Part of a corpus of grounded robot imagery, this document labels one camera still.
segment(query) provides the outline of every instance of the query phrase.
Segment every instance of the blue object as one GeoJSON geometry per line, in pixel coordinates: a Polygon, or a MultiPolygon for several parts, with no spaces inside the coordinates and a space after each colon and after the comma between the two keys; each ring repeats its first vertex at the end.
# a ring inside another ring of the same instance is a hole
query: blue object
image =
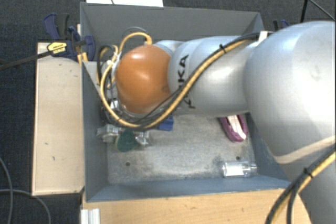
{"type": "Polygon", "coordinates": [[[171,131],[173,130],[174,125],[174,119],[173,116],[170,116],[168,119],[166,119],[164,122],[162,122],[159,127],[157,127],[160,131],[171,131]]]}
{"type": "Polygon", "coordinates": [[[54,57],[69,58],[73,61],[77,61],[79,52],[75,50],[75,47],[81,46],[82,51],[88,55],[88,60],[93,61],[96,53],[96,44],[92,35],[85,36],[84,40],[80,40],[80,35],[76,31],[74,26],[67,27],[69,19],[68,14],[51,13],[47,15],[43,20],[43,27],[46,33],[51,37],[53,41],[65,42],[67,44],[66,51],[51,54],[54,57]]]}

